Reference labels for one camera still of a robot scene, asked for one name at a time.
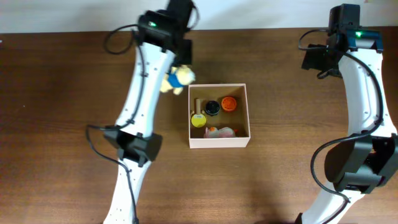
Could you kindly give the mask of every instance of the cardboard box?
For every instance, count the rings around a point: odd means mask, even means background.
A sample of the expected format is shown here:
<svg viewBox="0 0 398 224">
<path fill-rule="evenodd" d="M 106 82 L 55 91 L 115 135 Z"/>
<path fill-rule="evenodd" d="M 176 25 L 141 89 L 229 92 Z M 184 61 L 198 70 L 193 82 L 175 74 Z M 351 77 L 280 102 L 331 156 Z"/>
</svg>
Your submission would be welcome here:
<svg viewBox="0 0 398 224">
<path fill-rule="evenodd" d="M 225 112 L 220 109 L 216 116 L 206 116 L 206 125 L 195 128 L 191 123 L 191 112 L 195 111 L 195 100 L 201 99 L 201 110 L 210 100 L 221 104 L 226 96 L 236 99 L 237 107 L 233 112 Z M 189 85 L 188 87 L 188 122 L 189 122 L 189 146 L 191 149 L 216 148 L 216 147 L 246 147 L 250 140 L 250 124 L 248 99 L 246 96 L 246 84 L 204 84 Z M 203 138 L 205 129 L 216 127 L 218 129 L 229 127 L 238 130 L 235 138 Z"/>
</svg>

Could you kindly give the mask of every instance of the green led light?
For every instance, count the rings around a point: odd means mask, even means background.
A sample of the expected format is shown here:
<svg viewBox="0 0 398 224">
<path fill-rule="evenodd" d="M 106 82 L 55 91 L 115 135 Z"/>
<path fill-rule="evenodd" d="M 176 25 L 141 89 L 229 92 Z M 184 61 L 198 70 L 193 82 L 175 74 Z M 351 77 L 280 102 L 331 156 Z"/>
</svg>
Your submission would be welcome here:
<svg viewBox="0 0 398 224">
<path fill-rule="evenodd" d="M 151 27 L 156 27 L 157 25 L 156 25 L 156 23 L 154 23 L 154 22 L 149 22 L 149 25 L 151 26 Z"/>
<path fill-rule="evenodd" d="M 356 35 L 357 37 L 361 37 L 361 36 L 362 36 L 362 32 L 355 32 L 355 35 Z"/>
</svg>

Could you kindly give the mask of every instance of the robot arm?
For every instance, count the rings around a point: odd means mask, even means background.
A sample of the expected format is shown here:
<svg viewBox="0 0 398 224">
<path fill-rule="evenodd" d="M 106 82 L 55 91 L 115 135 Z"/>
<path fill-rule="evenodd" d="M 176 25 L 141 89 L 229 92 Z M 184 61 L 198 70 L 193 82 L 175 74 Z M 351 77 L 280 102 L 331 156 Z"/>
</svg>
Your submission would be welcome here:
<svg viewBox="0 0 398 224">
<path fill-rule="evenodd" d="M 352 204 L 364 194 L 370 194 L 375 187 L 386 184 L 398 169 L 397 130 L 388 113 L 381 79 L 383 49 L 380 34 L 362 30 L 359 6 L 349 4 L 331 10 L 328 32 L 328 46 L 317 52 L 307 52 L 303 68 L 315 68 L 322 73 L 341 72 L 348 104 L 348 136 L 377 129 L 363 138 L 339 143 L 326 155 L 326 187 L 347 196 L 350 203 L 343 207 L 344 198 L 322 189 L 313 205 L 300 214 L 295 223 L 338 223 Z M 327 50 L 330 48 L 347 55 L 335 54 L 334 50 Z M 364 62 L 375 79 L 364 66 L 347 57 L 350 55 Z M 382 114 L 375 80 L 381 92 Z M 383 120 L 377 125 L 380 116 Z"/>
<path fill-rule="evenodd" d="M 129 178 L 125 168 L 119 166 L 111 208 L 104 224 L 131 224 L 136 220 L 134 202 L 162 143 L 162 136 L 152 132 L 162 80 L 171 66 L 191 64 L 192 42 L 183 36 L 190 30 L 187 24 L 193 8 L 191 0 L 170 0 L 166 10 L 147 11 L 139 18 L 134 74 L 127 100 L 116 121 L 116 127 L 120 128 L 104 131 L 105 138 L 118 150 L 118 161 L 130 169 Z"/>
</svg>

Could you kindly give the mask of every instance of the wooden table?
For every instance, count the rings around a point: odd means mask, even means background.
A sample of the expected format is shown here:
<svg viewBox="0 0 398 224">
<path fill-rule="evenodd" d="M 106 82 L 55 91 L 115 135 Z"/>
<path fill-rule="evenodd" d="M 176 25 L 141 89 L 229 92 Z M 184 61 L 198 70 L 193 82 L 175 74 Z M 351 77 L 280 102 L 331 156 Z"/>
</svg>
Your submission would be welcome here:
<svg viewBox="0 0 398 224">
<path fill-rule="evenodd" d="M 398 28 L 384 37 L 383 80 L 398 125 Z M 194 31 L 195 83 L 246 83 L 251 140 L 245 149 L 189 149 L 187 90 L 162 94 L 155 115 L 164 143 L 139 197 L 141 223 L 293 222 L 320 189 L 309 164 L 322 143 L 346 136 L 343 81 L 300 69 L 308 29 Z M 113 124 L 134 51 L 106 54 L 104 32 L 1 35 L 0 223 L 101 223 L 116 165 L 94 154 L 86 124 Z M 128 33 L 117 37 L 122 47 Z M 308 37 L 324 43 L 323 34 Z M 101 133 L 93 142 L 116 151 Z M 325 152 L 317 162 L 322 181 Z M 398 175 L 342 223 L 397 223 Z"/>
</svg>

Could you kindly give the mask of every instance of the stuffed toy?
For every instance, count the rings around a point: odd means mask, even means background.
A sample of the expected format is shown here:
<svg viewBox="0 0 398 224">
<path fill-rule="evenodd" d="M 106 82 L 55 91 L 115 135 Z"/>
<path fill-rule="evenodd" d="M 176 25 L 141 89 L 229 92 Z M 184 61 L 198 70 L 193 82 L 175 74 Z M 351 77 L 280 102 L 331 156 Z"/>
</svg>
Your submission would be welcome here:
<svg viewBox="0 0 398 224">
<path fill-rule="evenodd" d="M 162 80 L 160 91 L 166 93 L 173 90 L 175 95 L 179 95 L 185 85 L 191 84 L 195 81 L 195 74 L 186 66 L 172 67 L 170 74 L 166 74 Z"/>
<path fill-rule="evenodd" d="M 206 132 L 204 135 L 204 138 L 235 138 L 235 130 L 232 130 L 231 128 L 225 127 L 221 128 L 220 130 L 211 127 L 211 128 L 206 128 Z"/>
</svg>

